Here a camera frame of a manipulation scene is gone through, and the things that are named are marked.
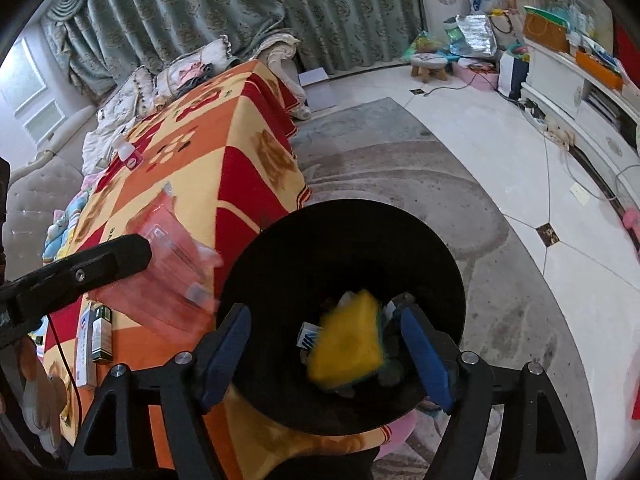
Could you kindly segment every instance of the tile floor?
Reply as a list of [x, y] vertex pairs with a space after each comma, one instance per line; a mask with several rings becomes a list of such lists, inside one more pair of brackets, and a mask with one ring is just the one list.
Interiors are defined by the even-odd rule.
[[[640, 437], [630, 420], [640, 376], [640, 264], [610, 205], [591, 197], [585, 205], [564, 154], [520, 111], [495, 92], [457, 88], [463, 82], [421, 84], [407, 66], [334, 80], [338, 107], [322, 116], [391, 97], [427, 126], [465, 165], [529, 250], [574, 336], [590, 384], [598, 430], [597, 479], [609, 479]], [[575, 178], [602, 197], [571, 157]], [[550, 222], [560, 242], [546, 248], [535, 231]]]

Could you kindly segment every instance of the orange blanket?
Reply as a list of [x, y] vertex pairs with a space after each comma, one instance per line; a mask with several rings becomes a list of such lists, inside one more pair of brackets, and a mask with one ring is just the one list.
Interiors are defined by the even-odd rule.
[[[296, 127], [287, 110], [297, 102], [264, 65], [242, 64], [197, 87], [159, 114], [142, 121], [129, 140], [145, 160], [133, 172], [119, 160], [107, 170], [84, 208], [70, 251], [122, 234], [133, 215], [171, 182], [176, 216], [201, 243], [215, 248], [225, 265], [216, 269], [220, 295], [228, 272], [261, 229], [296, 210], [309, 190], [287, 137]], [[52, 316], [62, 348], [74, 362], [83, 298]], [[185, 348], [132, 322], [113, 317], [114, 362], [133, 370], [164, 364]], [[63, 374], [54, 338], [47, 333], [45, 368]], [[109, 367], [98, 366], [98, 380]], [[81, 391], [86, 413], [92, 393]], [[64, 435], [75, 440], [77, 408], [72, 397]], [[224, 401], [205, 417], [209, 434], [230, 480], [261, 480], [275, 466], [299, 453], [347, 453], [385, 444], [387, 428], [345, 437], [315, 436], [288, 430], [254, 410], [230, 387]], [[161, 466], [171, 457], [161, 412], [152, 410], [152, 429]]]

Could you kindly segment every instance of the rug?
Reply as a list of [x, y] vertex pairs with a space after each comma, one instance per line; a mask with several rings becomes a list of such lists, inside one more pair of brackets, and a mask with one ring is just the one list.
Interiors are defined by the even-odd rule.
[[[542, 274], [491, 198], [453, 154], [390, 98], [299, 124], [291, 139], [312, 190], [310, 203], [379, 200], [425, 222], [454, 255], [466, 291], [461, 348], [489, 364], [539, 361], [574, 429], [588, 478], [596, 469], [596, 424], [584, 367]], [[375, 462], [376, 479], [422, 479], [448, 417], [419, 406], [415, 431]], [[475, 480], [488, 479], [500, 435], [492, 409]]]

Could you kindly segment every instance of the patterned green curtain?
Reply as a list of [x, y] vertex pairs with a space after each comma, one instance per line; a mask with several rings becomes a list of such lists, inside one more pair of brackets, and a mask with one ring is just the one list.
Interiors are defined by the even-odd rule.
[[70, 20], [42, 26], [62, 70], [99, 98], [139, 65], [159, 73], [220, 34], [245, 57], [284, 15], [277, 0], [87, 0]]
[[420, 0], [280, 0], [306, 68], [327, 72], [402, 56], [421, 27]]

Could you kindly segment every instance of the screw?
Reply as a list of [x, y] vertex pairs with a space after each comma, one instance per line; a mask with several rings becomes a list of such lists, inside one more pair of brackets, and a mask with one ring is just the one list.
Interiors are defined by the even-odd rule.
[[120, 377], [122, 375], [124, 375], [124, 373], [127, 371], [127, 365], [115, 365], [112, 369], [111, 369], [111, 375], [114, 377]]
[[180, 352], [176, 357], [174, 357], [174, 361], [179, 365], [186, 365], [191, 362], [192, 355], [190, 352]]
[[545, 369], [542, 367], [542, 365], [540, 363], [535, 362], [535, 361], [530, 362], [527, 365], [527, 369], [529, 370], [529, 372], [531, 372], [534, 375], [540, 375], [542, 372], [545, 371]]
[[480, 358], [478, 357], [478, 354], [476, 354], [475, 352], [469, 352], [469, 351], [462, 352], [461, 358], [462, 358], [462, 362], [468, 365], [475, 365], [480, 360]]

